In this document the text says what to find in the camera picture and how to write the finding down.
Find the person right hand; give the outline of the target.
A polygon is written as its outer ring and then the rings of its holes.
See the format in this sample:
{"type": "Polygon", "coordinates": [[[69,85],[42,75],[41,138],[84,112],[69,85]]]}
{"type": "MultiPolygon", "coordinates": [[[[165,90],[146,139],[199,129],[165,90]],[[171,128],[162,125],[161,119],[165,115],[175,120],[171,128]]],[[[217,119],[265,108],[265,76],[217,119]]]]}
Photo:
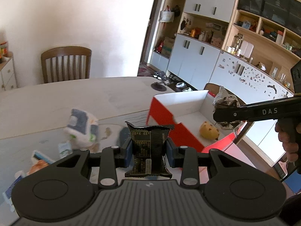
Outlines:
{"type": "Polygon", "coordinates": [[[295,142],[290,142],[290,136],[288,133],[286,133],[279,123],[275,125],[275,131],[278,133],[278,139],[280,142],[282,142],[283,149],[286,152],[287,160],[289,162],[295,162],[298,160],[298,144],[295,142]]]}

